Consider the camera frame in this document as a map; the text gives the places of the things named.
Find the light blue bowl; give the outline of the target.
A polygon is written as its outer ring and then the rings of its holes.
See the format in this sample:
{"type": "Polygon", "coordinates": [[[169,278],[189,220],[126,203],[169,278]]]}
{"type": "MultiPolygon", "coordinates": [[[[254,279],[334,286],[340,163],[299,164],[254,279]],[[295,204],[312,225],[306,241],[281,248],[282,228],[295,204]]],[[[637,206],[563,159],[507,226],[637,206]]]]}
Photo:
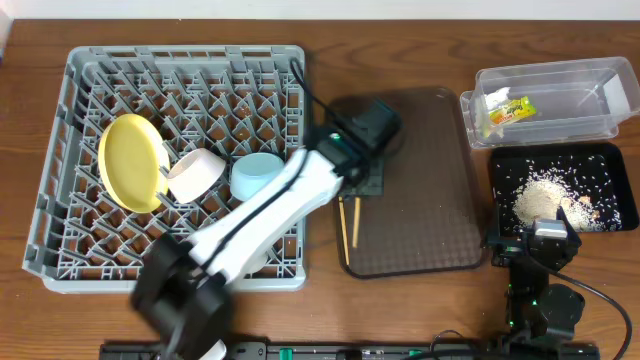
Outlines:
{"type": "Polygon", "coordinates": [[[230,190],[234,198],[247,201],[271,182],[283,169],[284,161],[271,153],[253,153],[237,160],[231,171],[230,190]]]}

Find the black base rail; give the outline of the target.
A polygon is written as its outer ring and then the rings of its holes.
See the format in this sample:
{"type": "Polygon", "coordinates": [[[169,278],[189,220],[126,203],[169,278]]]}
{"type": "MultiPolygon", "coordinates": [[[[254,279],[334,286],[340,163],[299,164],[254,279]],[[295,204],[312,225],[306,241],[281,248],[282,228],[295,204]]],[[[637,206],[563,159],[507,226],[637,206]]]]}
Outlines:
{"type": "MultiPolygon", "coordinates": [[[[107,343],[100,347],[99,360],[160,360],[162,346],[156,343],[107,343]]],[[[280,345],[242,342],[229,345],[224,360],[402,360],[435,351],[436,359],[469,360],[479,355],[444,355],[444,352],[469,352],[464,344],[439,344],[433,347],[355,345],[280,345]]]]}

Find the grey plastic dish rack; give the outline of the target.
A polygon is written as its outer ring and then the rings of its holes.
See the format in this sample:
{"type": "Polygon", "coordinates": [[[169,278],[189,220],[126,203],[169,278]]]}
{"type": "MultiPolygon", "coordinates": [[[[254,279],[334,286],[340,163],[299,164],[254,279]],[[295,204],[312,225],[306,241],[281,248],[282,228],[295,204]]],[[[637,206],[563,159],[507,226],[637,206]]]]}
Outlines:
{"type": "Polygon", "coordinates": [[[303,90],[289,70],[296,45],[78,47],[66,61],[22,260],[58,293],[126,293],[153,241],[184,239],[231,212],[227,177],[196,200],[158,196],[136,214],[107,193],[98,147],[117,117],[137,114],[171,162],[204,148],[234,162],[255,152],[288,158],[305,131],[303,90]]]}

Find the clear plastic bin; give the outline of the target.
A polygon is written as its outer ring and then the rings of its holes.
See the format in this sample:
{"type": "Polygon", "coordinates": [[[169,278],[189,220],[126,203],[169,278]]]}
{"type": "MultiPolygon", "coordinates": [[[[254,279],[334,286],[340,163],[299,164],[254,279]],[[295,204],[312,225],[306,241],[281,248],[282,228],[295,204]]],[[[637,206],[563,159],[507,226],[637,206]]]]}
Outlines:
{"type": "Polygon", "coordinates": [[[460,106],[474,149],[609,139],[639,114],[639,80],[624,57],[488,68],[476,74],[475,88],[462,93],[460,106]],[[476,100],[502,87],[511,88],[509,100],[528,96],[537,113],[493,124],[484,138],[475,125],[476,100]]]}

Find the dark brown serving tray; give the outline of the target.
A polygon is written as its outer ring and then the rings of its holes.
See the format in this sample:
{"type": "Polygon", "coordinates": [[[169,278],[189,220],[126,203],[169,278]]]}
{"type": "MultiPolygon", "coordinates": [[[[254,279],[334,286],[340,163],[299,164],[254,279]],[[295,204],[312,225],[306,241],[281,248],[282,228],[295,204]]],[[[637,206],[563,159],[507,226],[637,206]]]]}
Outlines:
{"type": "Polygon", "coordinates": [[[332,107],[354,116],[379,99],[403,128],[389,144],[384,193],[360,197],[358,247],[352,247],[355,197],[343,197],[350,265],[346,266],[338,203],[341,266],[358,279],[477,267],[487,224],[456,94],[418,87],[339,98],[332,107]]]}

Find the rice food scraps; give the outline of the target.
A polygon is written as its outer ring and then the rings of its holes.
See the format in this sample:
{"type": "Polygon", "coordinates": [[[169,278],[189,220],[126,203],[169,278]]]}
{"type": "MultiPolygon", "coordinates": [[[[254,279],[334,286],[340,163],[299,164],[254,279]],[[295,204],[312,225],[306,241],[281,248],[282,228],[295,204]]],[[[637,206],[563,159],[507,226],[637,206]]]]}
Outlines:
{"type": "Polygon", "coordinates": [[[622,228],[612,173],[600,155],[502,158],[493,163],[501,231],[516,234],[562,206],[577,232],[622,228]]]}

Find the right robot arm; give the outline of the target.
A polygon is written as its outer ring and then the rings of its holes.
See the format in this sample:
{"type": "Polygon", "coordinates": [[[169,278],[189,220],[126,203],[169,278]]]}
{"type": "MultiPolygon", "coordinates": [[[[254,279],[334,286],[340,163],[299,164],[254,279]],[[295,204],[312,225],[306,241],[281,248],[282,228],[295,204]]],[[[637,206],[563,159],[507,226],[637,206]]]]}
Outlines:
{"type": "Polygon", "coordinates": [[[569,264],[582,242],[564,209],[553,219],[538,218],[517,236],[503,236],[495,216],[484,245],[491,264],[509,271],[506,322],[510,332],[496,341],[504,353],[528,348],[558,354],[573,339],[585,306],[584,297],[549,277],[569,264]]]}

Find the green snack wrapper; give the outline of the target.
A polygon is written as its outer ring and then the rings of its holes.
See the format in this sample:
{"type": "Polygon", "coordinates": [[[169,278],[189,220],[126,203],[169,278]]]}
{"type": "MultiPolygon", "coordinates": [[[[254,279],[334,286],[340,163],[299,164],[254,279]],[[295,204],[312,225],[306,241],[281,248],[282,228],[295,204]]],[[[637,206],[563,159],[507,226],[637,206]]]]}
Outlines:
{"type": "Polygon", "coordinates": [[[531,103],[528,96],[509,100],[506,104],[489,113],[489,119],[494,125],[507,125],[518,122],[537,113],[537,109],[531,103]]]}

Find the white napkin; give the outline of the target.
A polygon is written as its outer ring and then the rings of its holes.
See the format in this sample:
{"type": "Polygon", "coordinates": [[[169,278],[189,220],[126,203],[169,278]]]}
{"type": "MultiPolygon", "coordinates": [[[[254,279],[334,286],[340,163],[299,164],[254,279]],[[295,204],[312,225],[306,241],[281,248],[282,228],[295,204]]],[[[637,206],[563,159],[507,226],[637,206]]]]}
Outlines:
{"type": "Polygon", "coordinates": [[[510,87],[502,87],[492,93],[481,95],[475,103],[475,125],[479,133],[487,138],[491,135],[494,125],[490,120],[492,111],[498,110],[509,100],[510,87]]]}

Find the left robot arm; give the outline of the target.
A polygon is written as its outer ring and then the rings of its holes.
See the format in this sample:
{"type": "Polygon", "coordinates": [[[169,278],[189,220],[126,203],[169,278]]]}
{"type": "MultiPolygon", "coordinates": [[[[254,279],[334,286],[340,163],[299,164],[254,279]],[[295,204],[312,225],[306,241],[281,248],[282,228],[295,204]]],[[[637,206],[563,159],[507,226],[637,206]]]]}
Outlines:
{"type": "Polygon", "coordinates": [[[259,257],[343,187],[356,187],[402,129],[380,100],[310,130],[282,171],[248,200],[185,240],[156,239],[130,297],[159,334],[163,359],[222,359],[234,315],[232,285],[259,257]]]}

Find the yellow plate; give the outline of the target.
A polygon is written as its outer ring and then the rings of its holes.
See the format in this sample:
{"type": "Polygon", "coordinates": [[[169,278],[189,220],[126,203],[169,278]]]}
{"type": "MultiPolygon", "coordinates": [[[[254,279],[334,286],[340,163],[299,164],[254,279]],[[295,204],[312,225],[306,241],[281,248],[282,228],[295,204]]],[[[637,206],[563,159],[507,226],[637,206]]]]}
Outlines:
{"type": "Polygon", "coordinates": [[[161,172],[170,168],[163,139],[146,118],[125,114],[104,130],[98,149],[100,177],[109,196],[134,213],[150,213],[166,195],[168,182],[161,172]]]}

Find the black waste tray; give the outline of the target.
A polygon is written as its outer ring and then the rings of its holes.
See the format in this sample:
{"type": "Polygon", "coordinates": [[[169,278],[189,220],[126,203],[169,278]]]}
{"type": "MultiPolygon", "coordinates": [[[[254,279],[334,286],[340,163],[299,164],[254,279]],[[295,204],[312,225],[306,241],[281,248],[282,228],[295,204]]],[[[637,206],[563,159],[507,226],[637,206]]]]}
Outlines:
{"type": "Polygon", "coordinates": [[[490,179],[504,236],[554,219],[558,208],[577,232],[639,226],[622,154],[611,143],[498,148],[490,179]]]}

